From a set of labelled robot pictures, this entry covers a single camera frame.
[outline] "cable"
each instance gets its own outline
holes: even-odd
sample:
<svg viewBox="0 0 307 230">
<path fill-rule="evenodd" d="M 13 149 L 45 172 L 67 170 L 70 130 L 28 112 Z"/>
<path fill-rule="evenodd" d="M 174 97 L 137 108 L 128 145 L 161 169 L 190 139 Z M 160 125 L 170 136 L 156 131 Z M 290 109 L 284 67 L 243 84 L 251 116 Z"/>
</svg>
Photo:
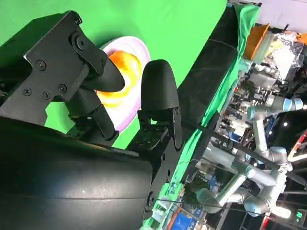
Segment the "cable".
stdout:
<svg viewBox="0 0 307 230">
<path fill-rule="evenodd" d="M 230 44 L 228 44 L 228 43 L 226 43 L 226 42 L 219 41 L 219 40 L 215 40 L 215 39 L 211 39 L 211 38 L 209 38 L 208 40 L 209 40 L 209 41 L 213 41 L 213 42 L 217 42 L 217 43 L 224 44 L 225 46 L 228 46 L 228 47 L 230 47 L 230 48 L 236 50 L 237 53 L 239 54 L 239 56 L 241 57 L 241 59 L 244 61 L 245 65 L 246 65 L 246 67 L 247 67 L 248 73 L 251 75 L 251 73 L 250 73 L 250 71 L 249 71 L 248 64 L 247 64 L 246 60 L 243 58 L 243 55 L 239 52 L 238 48 L 236 48 L 236 47 L 234 47 L 234 46 L 232 46 L 232 45 L 230 45 Z M 277 78 L 278 78 L 280 81 L 283 81 L 283 79 L 282 79 L 280 73 L 278 73 Z"/>
<path fill-rule="evenodd" d="M 157 199 L 157 201 L 165 201 L 165 202 L 169 202 L 169 203 L 178 203 L 178 204 L 186 204 L 186 205 L 202 206 L 202 207 L 220 207 L 220 206 L 215 206 L 215 205 L 201 205 L 201 204 L 187 203 L 187 202 L 184 202 L 184 201 L 173 201 L 173 200 L 164 200 L 164 199 Z M 232 210 L 232 211 L 247 212 L 245 209 L 239 209 L 239 208 L 233 208 L 233 207 L 223 206 L 223 207 L 220 207 L 220 208 L 221 208 L 221 210 L 229 209 L 229 210 Z M 247 213 L 257 214 L 257 215 L 262 216 L 262 217 L 269 217 L 269 215 L 267 215 L 266 213 L 257 213 L 257 212 L 250 212 L 250 211 L 248 211 Z M 282 223 L 297 227 L 297 225 L 295 225 L 295 224 L 293 224 L 289 221 L 282 221 L 280 218 L 279 219 L 270 218 L 270 219 L 273 222 L 277 222 L 277 223 L 282 222 Z"/>
<path fill-rule="evenodd" d="M 192 160 L 190 160 L 190 161 L 182 161 L 182 162 L 178 163 L 177 165 L 180 165 L 180 164 L 182 164 L 182 163 L 190 163 L 190 162 L 192 162 L 192 161 L 200 162 L 200 160 L 198 160 L 198 159 L 192 159 Z M 218 165 L 216 165 L 216 164 L 214 164 L 214 163 L 211 163 L 211 162 L 209 162 L 209 161 L 206 161 L 206 162 L 204 162 L 204 163 L 209 164 L 209 165 L 213 165 L 213 166 L 215 166 L 215 167 L 218 168 L 218 169 L 221 169 L 221 170 L 224 170 L 224 171 L 229 172 L 226 168 L 222 168 L 222 167 L 220 167 L 220 166 L 218 166 Z"/>
</svg>

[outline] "orange object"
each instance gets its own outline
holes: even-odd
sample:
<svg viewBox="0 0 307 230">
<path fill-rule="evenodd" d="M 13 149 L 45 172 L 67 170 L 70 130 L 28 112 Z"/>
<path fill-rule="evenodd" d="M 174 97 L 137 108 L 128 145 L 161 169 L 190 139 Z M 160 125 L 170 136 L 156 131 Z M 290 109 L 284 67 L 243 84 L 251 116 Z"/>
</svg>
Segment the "orange object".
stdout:
<svg viewBox="0 0 307 230">
<path fill-rule="evenodd" d="M 175 220 L 180 212 L 181 212 L 181 207 L 178 207 L 177 210 L 172 215 L 171 220 L 169 221 L 166 230 L 170 230 L 173 227 Z"/>
<path fill-rule="evenodd" d="M 115 51 L 109 58 L 125 79 L 125 87 L 119 92 L 97 91 L 97 95 L 105 107 L 116 108 L 141 80 L 142 65 L 136 56 L 124 51 Z"/>
<path fill-rule="evenodd" d="M 247 60 L 253 60 L 256 51 L 263 40 L 264 35 L 267 33 L 270 24 L 254 26 L 251 28 L 248 36 L 248 41 L 244 50 L 243 57 Z"/>
<path fill-rule="evenodd" d="M 296 41 L 307 45 L 307 34 L 298 34 L 296 36 Z"/>
</svg>

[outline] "green backdrop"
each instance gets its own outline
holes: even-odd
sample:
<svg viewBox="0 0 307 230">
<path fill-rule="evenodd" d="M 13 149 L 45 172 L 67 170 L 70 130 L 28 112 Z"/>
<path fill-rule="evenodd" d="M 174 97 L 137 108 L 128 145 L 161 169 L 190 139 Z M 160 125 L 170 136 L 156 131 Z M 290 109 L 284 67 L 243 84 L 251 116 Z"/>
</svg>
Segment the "green backdrop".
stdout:
<svg viewBox="0 0 307 230">
<path fill-rule="evenodd" d="M 97 46 L 121 36 L 140 38 L 152 59 L 171 64 L 179 86 L 225 6 L 226 0 L 0 0 L 0 45 L 34 18 L 74 10 Z M 47 127 L 66 133 L 73 126 L 63 103 L 52 103 L 47 114 Z M 138 130 L 135 119 L 114 146 L 125 148 Z"/>
</svg>

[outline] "green fabric edge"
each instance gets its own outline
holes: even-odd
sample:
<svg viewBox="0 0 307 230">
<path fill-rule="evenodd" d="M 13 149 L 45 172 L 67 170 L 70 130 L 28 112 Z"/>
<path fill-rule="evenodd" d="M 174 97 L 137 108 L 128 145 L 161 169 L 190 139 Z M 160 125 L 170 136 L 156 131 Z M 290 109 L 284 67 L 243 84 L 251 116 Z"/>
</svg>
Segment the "green fabric edge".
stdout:
<svg viewBox="0 0 307 230">
<path fill-rule="evenodd" d="M 201 125 L 206 127 L 208 122 L 213 117 L 215 111 L 220 112 L 226 99 L 229 90 L 231 89 L 233 83 L 237 80 L 238 71 L 239 71 L 239 62 L 243 55 L 247 38 L 250 34 L 251 28 L 255 25 L 256 20 L 259 15 L 260 8 L 254 5 L 235 5 L 236 15 L 238 18 L 238 51 L 240 54 L 237 54 L 233 64 L 226 73 L 222 83 L 220 84 L 213 100 L 211 101 L 202 121 Z M 180 187 L 180 181 L 185 173 L 185 170 L 191 160 L 193 152 L 195 150 L 196 144 L 201 136 L 201 131 L 196 130 L 190 139 L 185 144 L 181 157 L 179 159 L 178 165 L 176 167 L 175 173 L 172 177 L 171 183 L 176 183 L 177 187 Z M 165 184 L 163 189 L 160 191 L 159 197 L 166 196 L 171 200 L 176 200 L 178 192 L 175 192 L 173 195 L 169 195 L 170 184 Z M 147 220 L 144 222 L 143 227 L 150 226 L 152 221 Z"/>
</svg>

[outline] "green cloth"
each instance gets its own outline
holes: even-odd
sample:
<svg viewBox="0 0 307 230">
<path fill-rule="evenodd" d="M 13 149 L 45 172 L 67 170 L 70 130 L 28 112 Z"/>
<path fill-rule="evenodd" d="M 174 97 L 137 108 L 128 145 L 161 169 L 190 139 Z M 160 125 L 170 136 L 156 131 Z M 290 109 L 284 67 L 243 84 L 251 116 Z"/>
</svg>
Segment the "green cloth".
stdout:
<svg viewBox="0 0 307 230">
<path fill-rule="evenodd" d="M 245 45 L 247 42 L 247 37 L 250 33 L 251 28 L 256 23 L 256 19 L 259 14 L 259 7 L 254 5 L 236 5 L 236 14 L 238 18 L 238 51 L 233 64 L 229 68 L 225 78 L 223 79 L 219 89 L 215 93 L 213 100 L 211 101 L 206 113 L 201 121 L 201 125 L 206 127 L 215 111 L 220 112 L 226 99 L 229 90 L 231 89 L 233 83 L 238 79 L 238 66 L 240 59 L 242 58 Z M 187 143 L 184 146 L 183 152 L 179 159 L 179 163 L 176 167 L 175 173 L 171 180 L 171 183 L 180 183 L 180 180 L 191 160 L 193 152 L 195 150 L 196 144 L 201 136 L 201 131 L 196 130 Z"/>
<path fill-rule="evenodd" d="M 0 0 L 0 45 L 32 19 L 74 10 L 84 33 L 99 47 L 121 36 L 140 38 L 151 59 L 170 63 L 179 86 L 225 6 L 226 0 Z M 52 103 L 47 114 L 47 127 L 66 133 L 74 125 L 63 103 Z M 114 146 L 126 148 L 138 130 L 135 119 Z"/>
</svg>

